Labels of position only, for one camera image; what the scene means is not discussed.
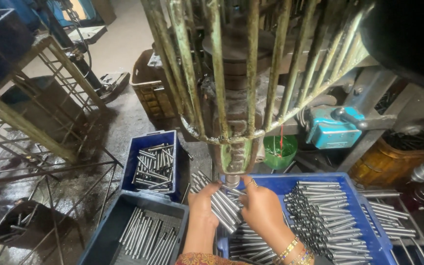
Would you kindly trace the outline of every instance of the lever handle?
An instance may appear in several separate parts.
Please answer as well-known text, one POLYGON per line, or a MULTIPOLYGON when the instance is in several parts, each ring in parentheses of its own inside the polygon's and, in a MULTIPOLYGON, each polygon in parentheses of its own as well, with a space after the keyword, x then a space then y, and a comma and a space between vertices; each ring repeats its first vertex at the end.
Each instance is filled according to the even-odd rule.
POLYGON ((365 121, 360 121, 346 112, 344 107, 339 107, 333 111, 333 118, 335 120, 343 120, 354 124, 358 130, 365 130, 368 128, 368 123, 365 121))

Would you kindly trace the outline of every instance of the patterned sleeve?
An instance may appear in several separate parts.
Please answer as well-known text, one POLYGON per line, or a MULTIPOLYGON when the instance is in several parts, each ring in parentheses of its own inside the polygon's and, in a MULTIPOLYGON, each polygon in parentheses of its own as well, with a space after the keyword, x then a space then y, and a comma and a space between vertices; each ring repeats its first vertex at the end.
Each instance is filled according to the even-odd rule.
POLYGON ((176 260, 175 265, 249 265, 241 261, 231 261, 212 254, 185 253, 176 260))

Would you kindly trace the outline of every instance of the orange crate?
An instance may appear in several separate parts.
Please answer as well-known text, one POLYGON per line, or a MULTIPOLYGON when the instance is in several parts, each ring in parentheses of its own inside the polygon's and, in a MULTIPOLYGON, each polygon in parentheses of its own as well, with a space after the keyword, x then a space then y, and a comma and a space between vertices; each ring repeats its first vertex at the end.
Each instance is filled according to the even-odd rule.
POLYGON ((150 120, 174 118, 174 110, 162 86, 159 70, 148 66, 153 49, 145 50, 133 65, 130 84, 150 120))
POLYGON ((413 169, 423 162, 424 150, 397 150, 379 138, 351 167, 348 175, 365 187, 393 187, 407 183, 413 169))

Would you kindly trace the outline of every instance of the black bucket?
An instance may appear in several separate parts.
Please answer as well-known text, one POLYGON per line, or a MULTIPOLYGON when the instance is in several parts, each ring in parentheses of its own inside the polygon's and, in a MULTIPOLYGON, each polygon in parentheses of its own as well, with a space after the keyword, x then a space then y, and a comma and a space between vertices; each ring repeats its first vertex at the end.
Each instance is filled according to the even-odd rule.
MULTIPOLYGON (((58 224, 64 214, 55 211, 55 218, 57 222, 58 234, 63 237, 69 229, 73 226, 74 220, 67 216, 61 224, 58 224)), ((44 206, 36 201, 25 201, 16 205, 4 215, 0 222, 0 244, 8 247, 15 247, 19 249, 33 250, 37 244, 49 233, 54 227, 51 209, 44 206), (19 214, 22 214, 22 219, 30 215, 34 208, 35 213, 33 214, 32 220, 28 225, 20 225, 23 229, 20 229, 16 235, 10 235, 14 233, 12 225, 17 225, 19 220, 19 214)), ((37 250, 47 250, 50 247, 56 245, 55 233, 51 233, 50 236, 44 240, 44 242, 37 248, 37 250)))

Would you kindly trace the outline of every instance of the woman's left hand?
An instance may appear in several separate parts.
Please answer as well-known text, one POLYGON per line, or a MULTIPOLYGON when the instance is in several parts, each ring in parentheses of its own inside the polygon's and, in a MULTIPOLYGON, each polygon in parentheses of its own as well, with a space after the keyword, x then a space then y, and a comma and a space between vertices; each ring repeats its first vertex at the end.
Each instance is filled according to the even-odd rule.
POLYGON ((183 253, 196 252, 212 254, 213 238, 219 220, 212 212, 211 196, 222 186, 214 182, 205 186, 199 193, 189 193, 189 226, 183 253))

